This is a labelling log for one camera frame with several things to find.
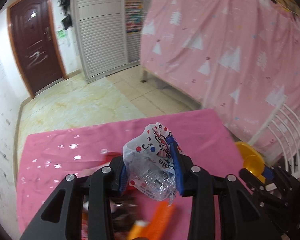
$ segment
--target white plastic wrapper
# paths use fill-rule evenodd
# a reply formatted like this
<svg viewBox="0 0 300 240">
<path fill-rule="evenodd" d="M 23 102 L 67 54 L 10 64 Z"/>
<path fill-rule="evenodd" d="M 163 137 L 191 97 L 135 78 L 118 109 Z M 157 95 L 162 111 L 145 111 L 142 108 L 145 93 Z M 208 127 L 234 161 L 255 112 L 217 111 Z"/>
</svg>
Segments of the white plastic wrapper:
<svg viewBox="0 0 300 240">
<path fill-rule="evenodd" d="M 149 124 L 123 147 L 129 185 L 158 201 L 169 198 L 169 204 L 177 191 L 173 159 L 166 142 L 170 136 L 169 129 L 157 122 Z"/>
</svg>

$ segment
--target white louvered cabinet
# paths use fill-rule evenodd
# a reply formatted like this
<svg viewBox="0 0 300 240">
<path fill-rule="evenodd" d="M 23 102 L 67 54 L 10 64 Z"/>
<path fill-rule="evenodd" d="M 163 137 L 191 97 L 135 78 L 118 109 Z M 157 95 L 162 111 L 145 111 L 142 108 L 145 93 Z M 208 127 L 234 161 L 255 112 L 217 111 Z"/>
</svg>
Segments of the white louvered cabinet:
<svg viewBox="0 0 300 240">
<path fill-rule="evenodd" d="M 71 0 L 88 82 L 137 65 L 140 33 L 126 34 L 124 0 Z M 150 0 L 143 0 L 145 17 Z"/>
</svg>

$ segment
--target yellow bowl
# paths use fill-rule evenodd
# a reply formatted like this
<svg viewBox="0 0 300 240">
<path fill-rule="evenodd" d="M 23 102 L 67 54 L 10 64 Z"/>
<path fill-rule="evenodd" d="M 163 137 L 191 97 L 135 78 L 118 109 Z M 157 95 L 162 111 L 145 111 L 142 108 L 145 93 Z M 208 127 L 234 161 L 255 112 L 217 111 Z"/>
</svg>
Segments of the yellow bowl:
<svg viewBox="0 0 300 240">
<path fill-rule="evenodd" d="M 266 178 L 261 174 L 265 169 L 265 162 L 260 153 L 245 142 L 236 142 L 235 144 L 242 156 L 243 167 L 264 183 Z"/>
</svg>

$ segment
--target pink table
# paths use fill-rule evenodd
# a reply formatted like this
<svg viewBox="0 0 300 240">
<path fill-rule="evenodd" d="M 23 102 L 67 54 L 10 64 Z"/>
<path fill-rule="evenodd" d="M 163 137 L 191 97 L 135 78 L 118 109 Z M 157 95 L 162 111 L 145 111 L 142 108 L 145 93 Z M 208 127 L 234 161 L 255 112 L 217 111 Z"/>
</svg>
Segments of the pink table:
<svg viewBox="0 0 300 240">
<path fill-rule="evenodd" d="M 123 145 L 140 135 L 150 123 L 161 122 L 178 140 L 184 154 L 210 174 L 238 175 L 242 159 L 226 128 L 212 109 L 162 115 L 68 130 L 29 135 L 23 150 L 17 184 L 19 229 L 23 232 L 56 185 L 69 173 L 103 163 L 103 149 L 122 152 Z M 136 193 L 143 219 L 150 220 L 157 205 Z M 191 198 L 177 196 L 176 213 L 163 239 L 185 240 L 189 229 Z"/>
</svg>

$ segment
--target silver screw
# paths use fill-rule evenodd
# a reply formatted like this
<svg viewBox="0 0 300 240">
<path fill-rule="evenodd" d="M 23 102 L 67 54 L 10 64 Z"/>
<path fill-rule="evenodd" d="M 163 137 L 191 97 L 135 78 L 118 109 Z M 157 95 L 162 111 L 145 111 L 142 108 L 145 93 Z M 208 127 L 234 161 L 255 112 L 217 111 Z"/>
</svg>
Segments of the silver screw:
<svg viewBox="0 0 300 240">
<path fill-rule="evenodd" d="M 237 177 L 234 176 L 233 174 L 230 174 L 230 175 L 227 176 L 227 179 L 228 179 L 229 181 L 236 181 L 236 180 L 237 180 Z"/>
<path fill-rule="evenodd" d="M 199 166 L 192 166 L 191 167 L 192 172 L 199 172 L 200 170 L 201 170 L 201 168 Z"/>
<path fill-rule="evenodd" d="M 103 173 L 109 173 L 111 171 L 111 167 L 109 167 L 109 166 L 103 167 L 101 171 Z"/>
<path fill-rule="evenodd" d="M 67 180 L 67 181 L 74 180 L 74 177 L 75 177 L 74 174 L 68 174 L 68 175 L 66 176 L 66 180 Z"/>
</svg>

